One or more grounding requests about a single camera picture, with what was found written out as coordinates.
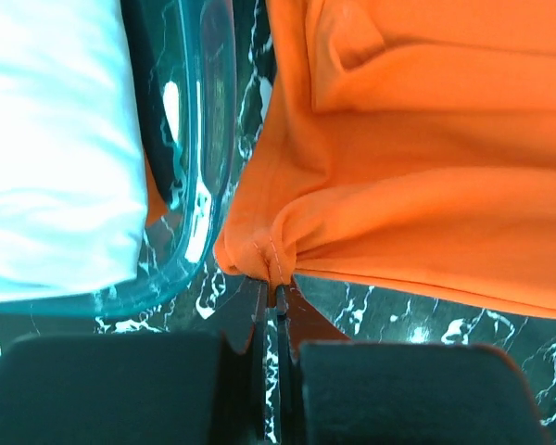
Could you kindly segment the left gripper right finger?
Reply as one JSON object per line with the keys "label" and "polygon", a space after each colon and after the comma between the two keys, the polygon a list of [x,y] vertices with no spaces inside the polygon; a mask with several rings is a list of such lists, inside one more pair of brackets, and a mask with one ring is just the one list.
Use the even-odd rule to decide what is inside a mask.
{"label": "left gripper right finger", "polygon": [[275,291],[278,322],[278,363],[280,388],[280,425],[283,444],[306,442],[302,400],[302,374],[298,366],[300,347],[305,342],[349,342],[303,296],[295,281]]}

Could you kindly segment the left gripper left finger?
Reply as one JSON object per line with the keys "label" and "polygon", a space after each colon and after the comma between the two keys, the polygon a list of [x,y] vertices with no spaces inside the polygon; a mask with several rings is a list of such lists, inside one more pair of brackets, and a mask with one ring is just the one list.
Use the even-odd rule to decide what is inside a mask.
{"label": "left gripper left finger", "polygon": [[208,319],[222,337],[211,444],[263,444],[268,286],[245,278]]}

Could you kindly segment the orange t shirt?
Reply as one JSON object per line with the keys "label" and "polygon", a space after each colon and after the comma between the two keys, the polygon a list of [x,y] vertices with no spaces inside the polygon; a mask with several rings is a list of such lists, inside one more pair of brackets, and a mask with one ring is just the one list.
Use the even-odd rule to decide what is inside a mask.
{"label": "orange t shirt", "polygon": [[277,74],[215,245],[556,319],[556,1],[270,1]]}

